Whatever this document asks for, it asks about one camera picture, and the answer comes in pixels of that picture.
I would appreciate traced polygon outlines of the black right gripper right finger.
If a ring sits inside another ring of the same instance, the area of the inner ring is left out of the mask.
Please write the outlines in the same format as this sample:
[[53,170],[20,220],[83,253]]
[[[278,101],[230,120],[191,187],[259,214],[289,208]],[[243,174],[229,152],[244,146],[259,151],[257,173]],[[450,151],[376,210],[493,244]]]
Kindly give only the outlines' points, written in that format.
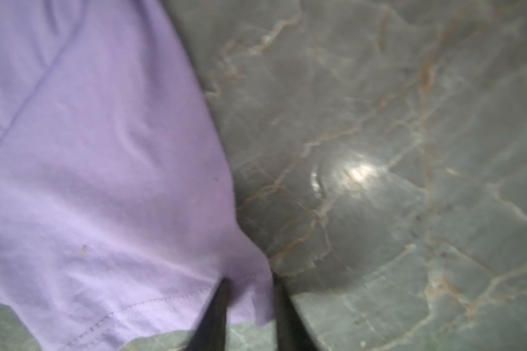
[[276,273],[273,274],[273,307],[275,310],[277,350],[319,350],[298,313],[285,283]]

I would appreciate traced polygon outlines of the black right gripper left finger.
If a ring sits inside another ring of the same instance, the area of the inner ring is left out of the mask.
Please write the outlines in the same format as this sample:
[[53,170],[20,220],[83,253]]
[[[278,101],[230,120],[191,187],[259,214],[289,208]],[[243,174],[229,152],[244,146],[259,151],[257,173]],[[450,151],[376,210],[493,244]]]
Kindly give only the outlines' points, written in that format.
[[193,332],[185,351],[224,351],[231,281],[223,278]]

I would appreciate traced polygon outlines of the purple t-shirt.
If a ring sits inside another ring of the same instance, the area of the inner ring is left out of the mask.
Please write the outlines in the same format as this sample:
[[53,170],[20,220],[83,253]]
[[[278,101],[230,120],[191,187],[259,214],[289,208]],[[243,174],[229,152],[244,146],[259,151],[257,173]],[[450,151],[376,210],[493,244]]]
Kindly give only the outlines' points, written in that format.
[[0,304],[44,350],[273,318],[265,254],[159,1],[0,1]]

